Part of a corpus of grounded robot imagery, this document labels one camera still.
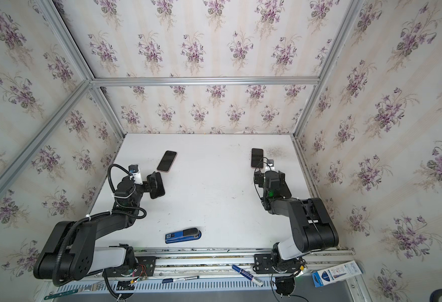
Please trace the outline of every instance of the white table surface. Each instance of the white table surface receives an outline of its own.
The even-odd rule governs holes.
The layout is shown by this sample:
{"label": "white table surface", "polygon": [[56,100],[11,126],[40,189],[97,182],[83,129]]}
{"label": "white table surface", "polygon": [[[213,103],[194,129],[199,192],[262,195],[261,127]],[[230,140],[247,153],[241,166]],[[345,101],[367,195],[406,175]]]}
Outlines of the white table surface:
{"label": "white table surface", "polygon": [[[97,239],[96,246],[129,244],[134,248],[271,248],[290,237],[288,217],[264,210],[253,185],[251,149],[261,148],[286,174],[293,197],[309,198],[309,191],[289,135],[239,134],[127,134],[115,163],[126,169],[139,164],[143,180],[156,170],[166,150],[177,156],[168,173],[161,172],[165,195],[151,199],[144,193],[140,206],[147,211],[133,226]],[[112,169],[117,187],[126,174]],[[91,211],[112,209],[114,200],[106,180]],[[196,227],[199,240],[166,244],[166,233]]]}

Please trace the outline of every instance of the black phone screen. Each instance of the black phone screen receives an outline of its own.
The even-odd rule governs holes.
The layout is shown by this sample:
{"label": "black phone screen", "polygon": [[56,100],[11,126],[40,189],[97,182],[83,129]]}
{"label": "black phone screen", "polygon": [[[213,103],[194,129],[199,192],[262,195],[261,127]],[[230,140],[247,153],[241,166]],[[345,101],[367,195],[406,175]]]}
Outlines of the black phone screen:
{"label": "black phone screen", "polygon": [[251,149],[251,167],[252,168],[262,168],[263,166],[260,164],[260,162],[263,159],[263,149]]}
{"label": "black phone screen", "polygon": [[157,171],[168,172],[176,155],[177,152],[166,151],[161,162],[159,163],[159,166],[157,166]]}

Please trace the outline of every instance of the blue marker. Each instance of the blue marker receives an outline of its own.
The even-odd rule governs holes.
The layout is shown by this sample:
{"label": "blue marker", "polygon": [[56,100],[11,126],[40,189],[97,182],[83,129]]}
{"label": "blue marker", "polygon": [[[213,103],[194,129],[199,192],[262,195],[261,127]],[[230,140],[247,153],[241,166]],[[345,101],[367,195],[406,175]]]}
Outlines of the blue marker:
{"label": "blue marker", "polygon": [[260,279],[256,278],[255,276],[253,276],[249,272],[245,271],[244,269],[241,269],[241,268],[237,267],[234,264],[231,267],[234,270],[236,270],[238,273],[240,273],[241,275],[245,276],[248,280],[251,280],[254,284],[256,284],[258,286],[263,286],[263,281],[261,281]]}

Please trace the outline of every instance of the floral wallpaper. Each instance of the floral wallpaper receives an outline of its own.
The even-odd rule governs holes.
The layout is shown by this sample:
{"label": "floral wallpaper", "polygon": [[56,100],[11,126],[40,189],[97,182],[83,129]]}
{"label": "floral wallpaper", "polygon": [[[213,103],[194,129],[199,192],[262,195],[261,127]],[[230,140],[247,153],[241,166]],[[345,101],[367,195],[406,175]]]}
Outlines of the floral wallpaper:
{"label": "floral wallpaper", "polygon": [[[96,77],[317,75],[349,5],[347,0],[54,3]],[[381,16],[381,5],[365,9],[361,35]]]}
{"label": "floral wallpaper", "polygon": [[428,301],[442,288],[442,1],[367,0],[351,31],[298,139],[371,298]]}
{"label": "floral wallpaper", "polygon": [[310,85],[108,87],[131,133],[292,133]]}
{"label": "floral wallpaper", "polygon": [[33,300],[42,281],[32,269],[51,230],[85,215],[118,144],[87,94],[0,198],[0,285],[11,289],[2,300]]}
{"label": "floral wallpaper", "polygon": [[80,81],[34,0],[0,0],[0,175]]}

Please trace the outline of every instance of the metal vent grille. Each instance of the metal vent grille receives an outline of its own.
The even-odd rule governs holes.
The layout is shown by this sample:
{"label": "metal vent grille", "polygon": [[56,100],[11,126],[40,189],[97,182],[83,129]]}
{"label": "metal vent grille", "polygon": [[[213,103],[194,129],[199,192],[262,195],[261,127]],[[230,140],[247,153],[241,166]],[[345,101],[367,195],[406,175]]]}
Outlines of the metal vent grille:
{"label": "metal vent grille", "polygon": [[[259,287],[253,282],[245,278],[211,278],[211,279],[196,279],[192,281],[179,281],[162,284],[162,280],[146,280],[135,284],[135,290],[115,290],[117,281],[111,281],[110,285],[117,293],[141,293],[141,292],[182,292],[182,291],[225,291],[225,290],[265,290],[270,289],[270,278],[259,277],[263,281],[263,286]],[[96,281],[76,281],[70,284],[59,287],[56,292],[69,291],[76,288],[82,288]],[[102,284],[97,291],[84,291],[79,294],[103,294],[107,293],[107,287]]]}

